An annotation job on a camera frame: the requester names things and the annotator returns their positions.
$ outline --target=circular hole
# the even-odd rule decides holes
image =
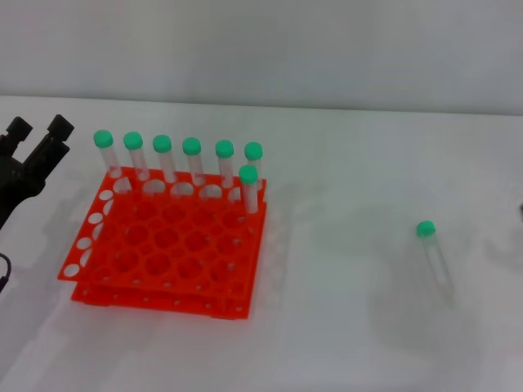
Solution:
[[[82,267],[85,267],[85,264],[87,264],[87,261],[89,260],[89,257],[91,257],[91,251],[92,249],[87,249],[82,256],[80,257],[80,265]]]
[[[151,275],[165,274],[170,266],[168,257],[162,254],[152,256],[145,262],[145,269]]]
[[[199,226],[208,225],[212,221],[214,221],[212,213],[202,208],[193,215],[193,222]]]
[[[229,191],[227,194],[227,200],[231,203],[236,203],[241,200],[241,191],[238,186]]]
[[[104,212],[104,215],[109,215],[109,211],[111,211],[111,207],[113,206],[114,200],[109,200],[105,205],[102,211]]]
[[[136,208],[135,213],[138,219],[145,221],[146,219],[152,218],[156,215],[156,207],[150,202],[140,203]]]
[[[100,232],[101,241],[109,241],[116,235],[116,226],[105,222],[103,230]]]
[[[211,268],[211,279],[217,283],[229,282],[235,276],[235,268],[230,269],[229,263],[219,261]]]
[[[200,191],[201,198],[221,198],[221,188],[218,185],[205,185]]]
[[[100,200],[109,200],[113,197],[113,192],[109,189],[102,190],[98,197],[100,198]]]
[[[169,206],[163,210],[162,216],[168,223],[175,223],[183,219],[186,213],[178,206]]]
[[[126,194],[131,188],[131,182],[127,177],[118,178],[113,185],[113,191],[117,194]]]
[[[183,260],[178,265],[178,274],[182,279],[193,279],[202,273],[202,265],[195,258]]]
[[[165,190],[165,184],[161,180],[149,180],[142,189],[146,194],[161,194]]]
[[[229,228],[234,229],[240,227],[245,222],[245,216],[229,211],[223,216],[223,224]]]
[[[90,246],[91,246],[91,239],[89,237],[83,237],[83,238],[79,239],[78,242],[76,243],[76,247],[78,249],[87,249]]]
[[[118,272],[128,272],[138,265],[138,255],[135,252],[123,252],[114,258],[114,268]]]
[[[96,227],[92,230],[92,234],[91,234],[92,239],[94,239],[95,241],[98,239],[98,237],[100,236],[101,229],[103,227],[104,227],[103,223],[96,225]]]
[[[64,275],[68,278],[75,276],[80,272],[80,267],[77,264],[69,264],[64,268]]]
[[[207,246],[207,244],[207,237],[199,231],[189,234],[186,238],[186,246],[193,252],[201,251]]]
[[[188,182],[179,182],[171,188],[172,196],[190,196],[194,192],[193,185]]]
[[[218,251],[226,255],[230,255],[237,248],[235,245],[235,239],[229,235],[222,235],[217,241]]]
[[[170,247],[178,241],[177,234],[171,229],[161,229],[154,235],[154,243],[161,248]]]
[[[126,232],[126,240],[130,245],[138,245],[147,239],[147,229],[144,226],[133,226]]]

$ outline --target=rack hole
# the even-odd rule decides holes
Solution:
[[[143,191],[146,194],[161,194],[164,190],[165,184],[161,180],[149,180],[143,186]]]
[[[171,229],[161,229],[154,235],[154,243],[161,248],[170,247],[178,241],[177,234]]]
[[[171,188],[172,196],[190,196],[194,192],[193,185],[188,182],[179,182]]]
[[[207,244],[208,238],[199,231],[189,234],[186,238],[186,246],[193,252],[201,251]]]
[[[87,261],[89,260],[89,257],[91,257],[91,251],[92,249],[87,249],[82,256],[80,257],[80,265],[82,267],[85,267],[85,264],[87,264]]]
[[[156,207],[153,203],[140,203],[140,205],[136,208],[135,213],[138,219],[145,221],[146,219],[152,218],[154,215],[156,215]]]
[[[127,177],[118,178],[113,185],[113,191],[117,194],[126,194],[131,188],[131,181]]]
[[[241,191],[238,186],[231,189],[227,194],[227,200],[229,200],[230,203],[236,203],[241,200],[241,198]]]
[[[113,202],[114,200],[109,200],[105,205],[104,205],[104,208],[103,208],[103,212],[104,212],[104,215],[109,215],[109,211],[111,211],[111,207],[113,206]]]
[[[120,253],[114,259],[114,268],[118,272],[128,272],[138,265],[138,255],[135,252]]]
[[[133,226],[126,232],[126,240],[130,245],[138,245],[147,239],[147,229],[144,226]]]
[[[202,265],[195,258],[184,260],[178,265],[178,274],[182,279],[196,278],[202,270]]]
[[[78,272],[80,272],[80,267],[77,264],[69,264],[64,268],[64,275],[68,278],[72,278]]]
[[[98,239],[98,237],[100,236],[100,232],[102,230],[102,228],[104,227],[104,224],[103,223],[100,223],[99,225],[96,225],[95,228],[92,230],[92,239],[94,239],[95,241]]]
[[[109,200],[113,197],[113,191],[110,189],[102,190],[98,197],[100,198],[100,200]]]
[[[145,269],[154,276],[165,274],[170,266],[171,262],[168,257],[161,254],[152,256],[145,262]]]
[[[76,247],[78,249],[87,249],[90,246],[91,246],[91,239],[89,237],[83,237],[83,238],[79,239],[78,242],[76,243]]]
[[[221,188],[218,185],[205,185],[200,191],[201,198],[221,198]]]

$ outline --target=black cable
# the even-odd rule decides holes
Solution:
[[[9,260],[9,257],[4,255],[3,253],[0,253],[0,258],[6,261],[7,264],[7,272],[6,276],[0,277],[0,292],[2,292],[3,288],[6,286],[7,281],[9,280],[9,277],[11,276],[11,260]]]

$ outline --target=clear plastic tube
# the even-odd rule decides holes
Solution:
[[[122,168],[114,152],[114,147],[110,145],[109,147],[100,148],[101,156],[104,159],[105,166],[107,167],[107,172],[111,178],[119,178],[122,176]]]
[[[205,176],[203,175],[203,164],[201,155],[187,155],[187,158],[189,159],[189,170],[190,175],[193,179],[193,183],[195,185],[205,184]]]
[[[239,169],[239,180],[242,182],[242,197],[245,211],[248,214],[258,212],[257,170],[252,165],[245,165]]]
[[[160,161],[160,167],[162,168],[163,179],[165,182],[169,184],[176,182],[177,175],[175,173],[174,160],[172,159],[171,151],[158,153],[158,159]]]
[[[218,165],[220,166],[221,186],[225,189],[232,188],[233,172],[231,158],[218,158]]]
[[[247,162],[249,165],[252,165],[256,168],[257,173],[258,173],[257,187],[258,187],[258,189],[261,189],[262,188],[262,160],[261,159],[257,159],[256,161],[248,160]]]
[[[142,148],[130,149],[129,154],[131,155],[132,165],[134,166],[138,180],[147,181],[149,179],[149,169],[145,162],[144,150]]]
[[[418,237],[421,240],[429,265],[431,266],[437,287],[448,300],[454,298],[454,285],[440,244],[436,237],[436,227],[429,220],[418,225]]]
[[[256,184],[243,184],[245,211],[248,214],[258,212],[258,190]]]

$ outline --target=white tabletop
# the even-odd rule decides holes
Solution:
[[[45,190],[0,233],[0,390],[521,391],[523,118],[0,98],[0,129],[55,114],[76,129]],[[56,275],[104,175],[105,128],[145,144],[263,144],[268,216],[251,317],[225,321],[69,300]],[[123,143],[117,151],[130,164]],[[158,163],[146,149],[152,167]],[[435,290],[419,221],[433,220],[456,289]]]

